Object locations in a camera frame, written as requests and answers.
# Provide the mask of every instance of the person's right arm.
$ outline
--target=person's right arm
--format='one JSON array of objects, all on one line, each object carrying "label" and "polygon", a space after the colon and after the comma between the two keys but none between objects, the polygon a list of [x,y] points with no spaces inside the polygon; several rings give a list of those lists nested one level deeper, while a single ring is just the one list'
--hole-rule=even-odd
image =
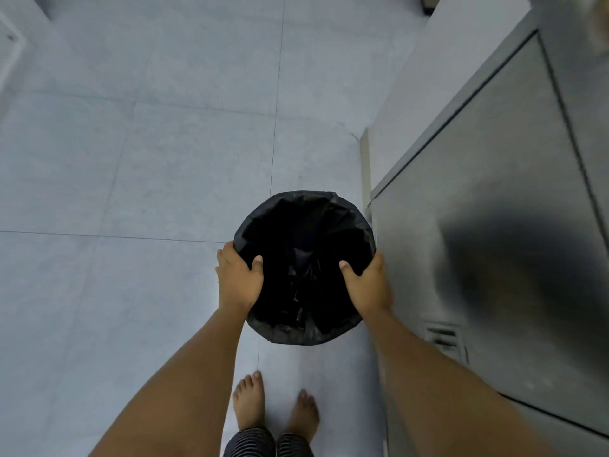
[{"label": "person's right arm", "polygon": [[377,345],[388,393],[420,457],[553,455],[507,399],[392,315],[380,251],[361,276],[346,261],[339,266]]}]

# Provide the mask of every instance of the forearm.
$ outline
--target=forearm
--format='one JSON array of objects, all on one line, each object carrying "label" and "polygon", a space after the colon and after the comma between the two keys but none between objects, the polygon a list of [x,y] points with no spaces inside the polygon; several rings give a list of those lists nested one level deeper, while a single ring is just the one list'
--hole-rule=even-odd
[{"label": "forearm", "polygon": [[218,309],[142,387],[92,456],[150,454],[150,443],[159,455],[218,454],[246,315]]},{"label": "forearm", "polygon": [[474,373],[417,338],[389,310],[363,317],[420,456],[548,455],[514,407]]}]

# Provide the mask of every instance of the black trash bag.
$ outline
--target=black trash bag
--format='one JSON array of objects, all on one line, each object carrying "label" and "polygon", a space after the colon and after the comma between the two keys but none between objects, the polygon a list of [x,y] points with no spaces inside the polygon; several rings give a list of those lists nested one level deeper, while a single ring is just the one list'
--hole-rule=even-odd
[{"label": "black trash bag", "polygon": [[263,289],[247,323],[267,340],[319,345],[361,322],[339,261],[361,275],[375,241],[363,215],[334,192],[274,195],[246,218],[234,248],[249,266],[264,259]]}]

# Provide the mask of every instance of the dark pants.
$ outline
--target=dark pants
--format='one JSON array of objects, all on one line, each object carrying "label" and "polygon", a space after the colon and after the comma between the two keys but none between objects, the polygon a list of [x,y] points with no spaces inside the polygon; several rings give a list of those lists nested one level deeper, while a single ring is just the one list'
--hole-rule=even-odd
[{"label": "dark pants", "polygon": [[313,457],[309,443],[302,436],[284,433],[277,440],[266,428],[249,428],[235,434],[226,445],[224,457]]}]

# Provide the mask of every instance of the leg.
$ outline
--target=leg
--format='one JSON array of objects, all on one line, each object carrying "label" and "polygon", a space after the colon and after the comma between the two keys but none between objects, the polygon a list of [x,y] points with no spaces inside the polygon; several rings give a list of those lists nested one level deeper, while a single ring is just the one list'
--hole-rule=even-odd
[{"label": "leg", "polygon": [[264,428],[264,385],[260,372],[247,375],[232,395],[239,432],[224,450],[224,457],[275,457],[275,439]]},{"label": "leg", "polygon": [[302,390],[290,415],[285,433],[277,440],[277,457],[313,457],[309,444],[319,425],[313,396]]}]

